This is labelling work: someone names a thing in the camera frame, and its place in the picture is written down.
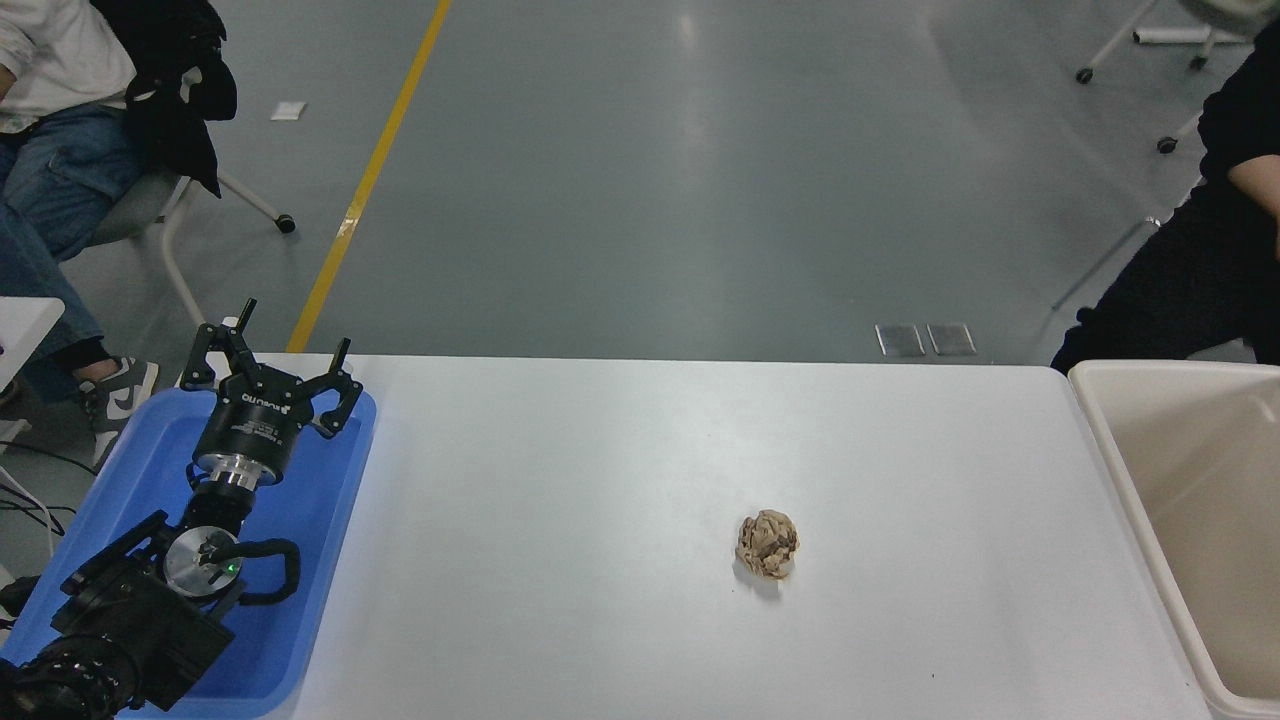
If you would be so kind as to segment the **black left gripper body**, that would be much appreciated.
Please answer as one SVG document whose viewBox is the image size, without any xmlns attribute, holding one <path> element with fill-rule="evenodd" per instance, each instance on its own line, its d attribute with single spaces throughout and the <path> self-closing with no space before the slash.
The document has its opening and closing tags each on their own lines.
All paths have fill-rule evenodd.
<svg viewBox="0 0 1280 720">
<path fill-rule="evenodd" d="M 215 461 L 238 456 L 283 477 L 301 430 L 314 418 L 303 380 L 271 366 L 260 375 L 234 373 L 218 386 L 214 413 L 193 451 L 193 462 L 212 471 Z"/>
</svg>

